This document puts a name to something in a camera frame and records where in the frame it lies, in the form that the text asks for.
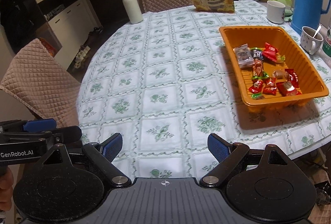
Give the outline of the left hand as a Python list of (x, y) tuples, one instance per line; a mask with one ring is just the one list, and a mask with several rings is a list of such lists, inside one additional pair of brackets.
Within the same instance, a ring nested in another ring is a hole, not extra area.
[(13, 193), (13, 174), (8, 167), (5, 175), (0, 179), (0, 209), (1, 211), (9, 211), (12, 206), (11, 198)]

